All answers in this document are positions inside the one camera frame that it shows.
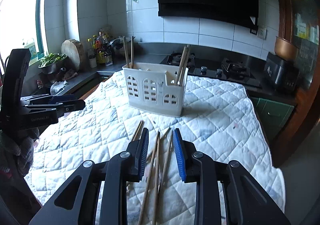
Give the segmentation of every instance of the green cabinet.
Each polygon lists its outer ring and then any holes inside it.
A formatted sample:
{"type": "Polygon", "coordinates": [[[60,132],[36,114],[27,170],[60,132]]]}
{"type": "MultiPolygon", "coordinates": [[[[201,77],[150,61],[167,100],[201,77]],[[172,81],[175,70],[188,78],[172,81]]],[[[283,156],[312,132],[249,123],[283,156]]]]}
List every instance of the green cabinet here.
{"type": "Polygon", "coordinates": [[[251,100],[267,139],[271,141],[288,121],[294,106],[256,97],[251,100]]]}

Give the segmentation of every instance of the window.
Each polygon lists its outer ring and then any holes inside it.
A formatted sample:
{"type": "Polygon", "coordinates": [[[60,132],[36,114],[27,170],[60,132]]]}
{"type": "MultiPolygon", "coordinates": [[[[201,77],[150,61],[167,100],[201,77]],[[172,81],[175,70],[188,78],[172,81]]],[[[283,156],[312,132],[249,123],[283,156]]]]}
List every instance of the window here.
{"type": "Polygon", "coordinates": [[[12,49],[29,48],[30,63],[38,60],[36,0],[0,0],[0,55],[5,62],[12,49]]]}

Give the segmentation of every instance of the green vegetable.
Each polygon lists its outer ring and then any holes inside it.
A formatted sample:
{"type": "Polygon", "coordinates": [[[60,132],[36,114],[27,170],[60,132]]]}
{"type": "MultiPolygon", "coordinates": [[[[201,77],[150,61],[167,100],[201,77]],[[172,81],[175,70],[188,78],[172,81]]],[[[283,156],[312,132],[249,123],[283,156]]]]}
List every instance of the green vegetable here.
{"type": "Polygon", "coordinates": [[[41,65],[39,68],[48,66],[50,64],[53,64],[57,61],[63,60],[67,57],[65,54],[58,54],[58,53],[50,53],[48,56],[44,56],[40,59],[41,65]]]}

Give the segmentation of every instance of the gas stove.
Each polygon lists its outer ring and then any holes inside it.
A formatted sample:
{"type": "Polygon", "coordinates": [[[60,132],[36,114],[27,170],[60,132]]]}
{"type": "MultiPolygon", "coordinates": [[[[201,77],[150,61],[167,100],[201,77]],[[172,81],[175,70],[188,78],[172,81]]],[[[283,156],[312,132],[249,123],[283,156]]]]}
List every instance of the gas stove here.
{"type": "MultiPolygon", "coordinates": [[[[181,55],[182,53],[173,53],[167,56],[160,64],[179,66],[181,55]]],[[[221,64],[219,64],[215,61],[196,59],[195,55],[192,53],[188,58],[187,67],[189,69],[188,75],[191,76],[216,78],[262,88],[260,82],[251,74],[248,67],[241,62],[233,62],[227,58],[224,58],[221,64]],[[209,66],[209,69],[208,67],[201,65],[201,63],[204,62],[209,66]]]]}

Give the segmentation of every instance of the copper pot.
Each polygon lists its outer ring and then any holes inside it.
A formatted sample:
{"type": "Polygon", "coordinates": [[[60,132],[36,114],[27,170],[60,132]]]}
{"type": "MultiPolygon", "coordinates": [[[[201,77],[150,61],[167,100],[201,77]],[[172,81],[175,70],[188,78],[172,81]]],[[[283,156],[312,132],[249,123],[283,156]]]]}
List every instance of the copper pot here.
{"type": "Polygon", "coordinates": [[[285,39],[277,37],[275,53],[286,61],[294,61],[298,54],[298,47],[285,39]]]}

